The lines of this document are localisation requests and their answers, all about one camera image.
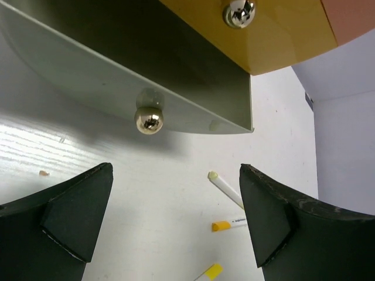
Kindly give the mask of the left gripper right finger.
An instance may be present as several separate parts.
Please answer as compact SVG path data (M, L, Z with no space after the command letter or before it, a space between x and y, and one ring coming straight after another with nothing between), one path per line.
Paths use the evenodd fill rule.
M265 280L373 280L374 217L240 168L240 191L256 264Z

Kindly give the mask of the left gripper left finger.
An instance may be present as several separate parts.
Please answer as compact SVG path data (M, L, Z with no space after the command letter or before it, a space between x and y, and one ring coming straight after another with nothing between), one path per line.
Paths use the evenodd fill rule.
M82 280L113 185L113 166L92 169L1 205L1 280Z

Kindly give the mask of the grey-green organizer bottom drawer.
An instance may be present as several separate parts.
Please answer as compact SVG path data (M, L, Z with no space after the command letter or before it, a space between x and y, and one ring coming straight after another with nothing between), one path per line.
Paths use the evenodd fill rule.
M165 129L253 131L250 76L159 1L2 1L1 32L75 100Z

